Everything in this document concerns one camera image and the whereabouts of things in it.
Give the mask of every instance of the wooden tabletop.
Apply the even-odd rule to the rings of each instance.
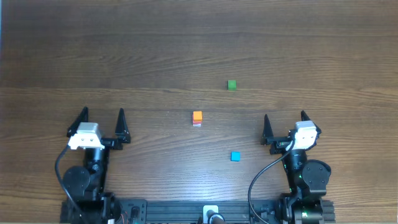
[[[264,115],[286,136],[305,110],[337,221],[397,221],[398,1],[2,4],[0,222],[58,221],[53,165],[84,106],[107,136],[125,109],[132,143],[111,152],[107,181],[118,197],[246,200],[277,158],[259,144]],[[82,159],[68,152],[62,172]],[[288,191],[277,164],[252,197]]]

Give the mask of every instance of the cable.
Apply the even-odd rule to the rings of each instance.
[[[255,177],[254,179],[251,181],[250,186],[249,186],[249,191],[248,191],[248,201],[249,201],[249,208],[250,210],[253,212],[253,214],[260,219],[262,222],[264,222],[265,224],[269,224],[267,221],[263,220],[258,214],[257,212],[254,210],[254,207],[251,203],[251,189],[253,188],[254,183],[256,182],[256,180],[261,176],[261,174],[263,174],[267,169],[271,168],[273,165],[277,164],[278,162],[280,162],[282,159],[284,159],[287,155],[289,155],[292,150],[290,150],[291,148],[293,148],[294,146],[294,142],[295,140],[292,141],[290,147],[288,150],[286,150],[286,153],[279,157],[277,160],[275,160],[274,162],[271,162],[268,166],[266,166],[265,168],[263,168]]]
[[[79,208],[79,206],[76,204],[76,202],[72,199],[72,196],[70,195],[69,191],[67,190],[67,188],[65,187],[65,184],[62,181],[61,175],[60,175],[60,170],[59,170],[59,163],[61,158],[65,155],[65,153],[68,151],[69,146],[67,145],[63,151],[60,153],[60,155],[58,156],[57,160],[55,161],[55,175],[57,175],[57,179],[58,182],[60,182],[60,185],[63,189],[63,191],[66,193],[69,202],[73,205],[73,207],[77,210],[77,212],[80,214],[80,218],[83,220],[83,222],[85,224],[89,224],[88,220],[86,219],[85,215],[83,214],[83,212],[81,211],[81,209]]]

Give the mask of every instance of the blue cube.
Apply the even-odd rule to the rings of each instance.
[[[240,152],[231,152],[231,161],[239,162],[241,160]]]

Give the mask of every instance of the orange cube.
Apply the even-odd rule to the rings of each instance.
[[[201,115],[201,111],[194,111],[193,112],[193,122],[202,122],[203,117]]]

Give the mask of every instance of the brown wooden surface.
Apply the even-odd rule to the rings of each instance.
[[[0,221],[58,221],[53,164],[83,106],[107,135],[125,109],[132,144],[111,153],[107,190],[148,200],[246,200],[277,158],[259,145],[264,114],[282,136],[304,109],[337,220],[397,221],[398,1],[3,0],[2,13]],[[281,165],[254,188],[289,191]]]

